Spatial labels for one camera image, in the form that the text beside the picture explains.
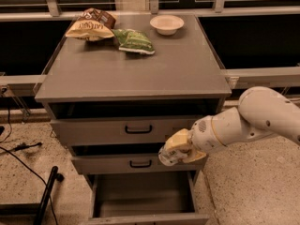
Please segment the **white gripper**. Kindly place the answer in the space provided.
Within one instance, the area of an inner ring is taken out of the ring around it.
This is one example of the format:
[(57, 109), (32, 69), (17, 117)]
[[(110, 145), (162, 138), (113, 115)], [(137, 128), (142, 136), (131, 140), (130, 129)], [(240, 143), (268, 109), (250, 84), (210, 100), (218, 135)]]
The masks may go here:
[(187, 150), (184, 163), (191, 163), (225, 148), (219, 141), (212, 125), (212, 116), (205, 116), (197, 120), (190, 131), (183, 128), (174, 133), (164, 144), (167, 152), (172, 150)]

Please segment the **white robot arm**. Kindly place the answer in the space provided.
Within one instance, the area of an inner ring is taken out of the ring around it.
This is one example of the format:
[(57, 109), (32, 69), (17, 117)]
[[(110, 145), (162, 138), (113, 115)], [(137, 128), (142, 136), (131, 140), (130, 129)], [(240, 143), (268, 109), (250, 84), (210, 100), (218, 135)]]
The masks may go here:
[(166, 166), (191, 163), (232, 143), (254, 142), (280, 135), (300, 144), (300, 109), (277, 91), (256, 86), (246, 90), (238, 106), (194, 122), (174, 133), (160, 148)]

